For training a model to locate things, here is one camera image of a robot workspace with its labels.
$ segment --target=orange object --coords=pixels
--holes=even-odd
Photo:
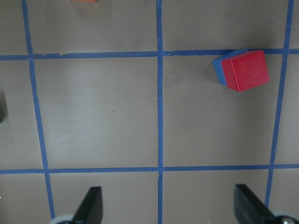
[[[96,2],[97,0],[72,0],[72,1]]]

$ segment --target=red and blue block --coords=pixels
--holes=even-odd
[[[244,91],[269,82],[262,50],[236,50],[213,60],[218,80],[236,91]]]

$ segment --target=gray floor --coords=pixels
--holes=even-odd
[[[270,82],[235,92],[218,83],[215,53],[170,53],[163,57],[161,117],[155,0],[0,0],[1,224],[47,224],[50,210],[52,216],[74,213],[91,186],[103,188],[103,224],[157,224],[158,210],[159,224],[236,224],[236,183],[265,200],[288,1],[162,2],[163,50],[281,49],[266,52]],[[27,60],[26,5],[40,58],[35,68]],[[295,0],[290,49],[299,48],[298,11]],[[49,59],[50,53],[137,51],[154,54]],[[299,217],[298,61],[298,53],[288,55],[275,157],[275,165],[284,166],[274,169],[270,209]],[[162,118],[163,204],[157,172]],[[121,168],[134,172],[117,172]]]

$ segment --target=blue cube side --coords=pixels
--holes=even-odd
[[[220,84],[227,86],[227,83],[226,83],[226,80],[225,80],[225,76],[224,76],[224,73],[223,73],[223,70],[222,70],[222,66],[221,66],[221,61],[224,60],[224,59],[233,57],[235,55],[242,54],[242,53],[244,53],[246,51],[247,51],[246,49],[235,50],[235,51],[233,51],[231,53],[228,53],[227,55],[218,57],[218,58],[216,58],[216,59],[213,60],[213,66],[214,66],[214,69],[215,69],[215,72],[216,72],[216,75],[218,77],[218,80],[219,80]]]

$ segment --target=black object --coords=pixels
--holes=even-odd
[[[240,224],[299,224],[289,216],[274,216],[245,184],[235,185],[234,214]]]
[[[59,224],[100,224],[103,218],[103,199],[101,187],[91,187],[74,218]]]

